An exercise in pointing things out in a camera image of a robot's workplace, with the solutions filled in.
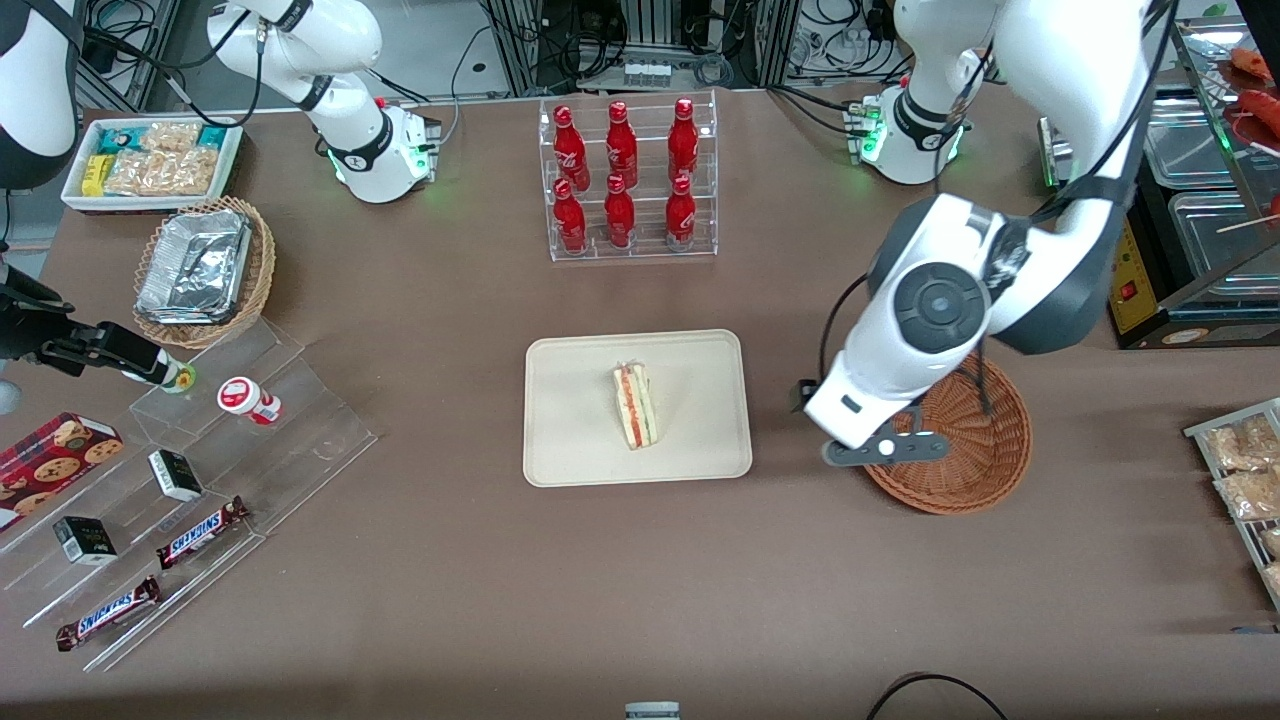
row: coca-cola bottle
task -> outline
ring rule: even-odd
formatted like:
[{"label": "coca-cola bottle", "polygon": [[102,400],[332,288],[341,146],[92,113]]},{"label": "coca-cola bottle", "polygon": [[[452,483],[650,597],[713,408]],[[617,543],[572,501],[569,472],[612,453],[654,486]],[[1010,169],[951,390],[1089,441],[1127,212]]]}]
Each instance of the coca-cola bottle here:
[{"label": "coca-cola bottle", "polygon": [[609,176],[609,196],[604,199],[604,217],[609,223],[609,243],[627,250],[636,236],[636,204],[627,192],[621,173]]},{"label": "coca-cola bottle", "polygon": [[671,158],[667,174],[672,182],[698,169],[698,128],[694,126],[694,101],[687,97],[676,100],[676,122],[667,136],[667,152]]},{"label": "coca-cola bottle", "polygon": [[556,108],[556,164],[561,174],[573,183],[573,190],[586,192],[591,187],[591,172],[586,169],[586,143],[582,133],[573,127],[573,113],[566,105]]},{"label": "coca-cola bottle", "polygon": [[564,252],[570,255],[586,252],[586,215],[582,213],[582,204],[573,197],[573,187],[568,179],[556,178],[552,191],[556,193],[552,214],[556,215],[556,229]]},{"label": "coca-cola bottle", "polygon": [[694,243],[694,213],[698,210],[689,195],[689,176],[681,174],[671,182],[667,199],[667,247],[684,252]]},{"label": "coca-cola bottle", "polygon": [[609,152],[609,172],[622,176],[627,188],[640,182],[640,159],[636,150],[636,131],[627,122],[627,104],[609,102],[609,135],[604,138]]}]

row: brown table surface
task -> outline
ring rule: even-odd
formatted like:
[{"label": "brown table surface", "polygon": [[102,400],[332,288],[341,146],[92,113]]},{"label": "brown table surface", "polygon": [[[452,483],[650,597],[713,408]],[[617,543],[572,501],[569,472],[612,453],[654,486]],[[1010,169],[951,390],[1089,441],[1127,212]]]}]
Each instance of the brown table surface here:
[{"label": "brown table surface", "polygon": [[[1036,117],[982,95],[945,190],[1029,211]],[[1280,638],[1228,633],[1275,616],[1180,429],[1280,395],[1280,351],[1121,352],[1105,322],[1043,357],[993,343],[1034,420],[1027,479],[975,516],[904,507],[823,465],[787,391],[928,190],[850,167],[838,136],[764,92],[718,99],[721,254],[640,268],[548,260],[536,102],[466,106],[439,182],[385,206],[334,181],[303,115],[253,118],[236,191],[279,246],[266,315],[381,441],[110,673],[0,607],[0,715],[621,717],[671,698],[691,720],[860,717],[892,679],[937,670],[1015,717],[1275,717]],[[44,279],[81,320],[129,322],[156,222],[68,211]],[[531,342],[698,328],[742,341],[745,478],[525,482]],[[3,445],[63,409],[114,418],[142,389],[106,370],[5,377],[26,397]],[[984,716],[904,694],[899,717]]]}]

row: acrylic display stand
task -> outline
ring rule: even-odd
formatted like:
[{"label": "acrylic display stand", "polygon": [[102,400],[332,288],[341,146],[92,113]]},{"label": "acrylic display stand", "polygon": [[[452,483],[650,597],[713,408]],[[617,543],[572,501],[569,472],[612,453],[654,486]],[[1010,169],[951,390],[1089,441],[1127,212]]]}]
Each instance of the acrylic display stand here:
[{"label": "acrylic display stand", "polygon": [[[694,124],[698,126],[698,169],[692,176],[690,193],[698,205],[694,215],[692,246],[684,252],[667,247],[667,197],[671,196],[671,178],[667,174],[667,135],[676,117],[676,100],[694,101]],[[627,260],[636,258],[678,259],[716,255],[719,245],[717,193],[717,119],[713,92],[655,92],[627,95],[627,115],[636,131],[640,161],[640,183],[631,188],[636,206],[636,237],[628,250],[618,250],[609,243],[604,219],[604,199],[608,196],[605,181],[609,160],[604,138],[609,132],[608,99],[590,95],[543,100],[539,106],[538,150],[543,165],[543,201],[547,206],[547,237],[552,260]],[[591,172],[591,187],[577,193],[586,213],[586,252],[570,255],[559,241],[552,205],[552,183],[559,177],[556,164],[556,123],[552,110],[567,105],[573,111],[573,124],[586,142],[586,165]]]},{"label": "acrylic display stand", "polygon": [[[113,423],[125,450],[110,466],[46,502],[38,516],[0,541],[6,543],[0,547],[4,602],[23,626],[47,635],[49,652],[56,652],[58,628],[155,575],[160,605],[129,614],[67,653],[86,671],[110,669],[375,442],[301,354],[298,343],[261,319],[219,341],[191,361],[197,377],[187,393],[152,389]],[[253,378],[279,397],[280,419],[264,427],[221,411],[215,395],[234,375]],[[147,462],[157,447],[187,456],[205,488],[200,500],[178,502],[160,492]],[[160,569],[157,548],[237,495],[250,518],[174,568]],[[97,568],[68,562],[52,530],[64,515],[100,519],[119,557]]]}]

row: wicker basket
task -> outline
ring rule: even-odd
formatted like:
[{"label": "wicker basket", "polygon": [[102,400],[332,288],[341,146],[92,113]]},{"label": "wicker basket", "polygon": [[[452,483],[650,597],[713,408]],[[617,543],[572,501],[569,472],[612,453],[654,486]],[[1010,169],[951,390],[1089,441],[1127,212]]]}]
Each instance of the wicker basket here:
[{"label": "wicker basket", "polygon": [[[978,512],[996,505],[1014,492],[1032,457],[1030,418],[1014,383],[986,361],[988,418],[973,380],[977,356],[966,357],[960,368],[965,373],[943,378],[922,404],[924,429],[951,441],[947,456],[932,462],[867,466],[884,492],[937,515]],[[906,432],[910,418],[900,415],[895,425]]]},{"label": "wicker basket", "polygon": [[[142,334],[147,338],[163,345],[204,350],[216,340],[244,331],[262,313],[266,296],[271,292],[271,273],[275,270],[275,240],[271,237],[271,228],[266,227],[262,215],[252,205],[236,197],[219,197],[212,202],[183,208],[179,213],[198,215],[218,210],[236,210],[253,222],[253,237],[250,240],[248,259],[244,261],[244,278],[241,281],[239,307],[236,310],[236,316],[221,325],[161,325],[143,319],[134,310],[133,322],[142,328]],[[142,282],[147,277],[151,254],[155,252],[159,238],[160,228],[156,228],[151,233],[151,242],[147,242],[147,249],[142,252],[137,272],[133,273],[134,292],[142,292]]]}]

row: small black box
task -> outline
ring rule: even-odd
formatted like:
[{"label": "small black box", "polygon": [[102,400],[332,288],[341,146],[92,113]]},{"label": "small black box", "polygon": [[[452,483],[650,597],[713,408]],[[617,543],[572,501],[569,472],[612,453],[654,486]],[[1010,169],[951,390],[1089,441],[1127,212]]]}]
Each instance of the small black box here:
[{"label": "small black box", "polygon": [[200,500],[204,488],[186,457],[172,450],[157,450],[147,460],[151,462],[151,474],[160,483],[160,492],[183,502]]},{"label": "small black box", "polygon": [[54,534],[67,553],[67,560],[81,565],[106,565],[115,560],[115,547],[106,537],[101,520],[68,515],[54,523]]}]

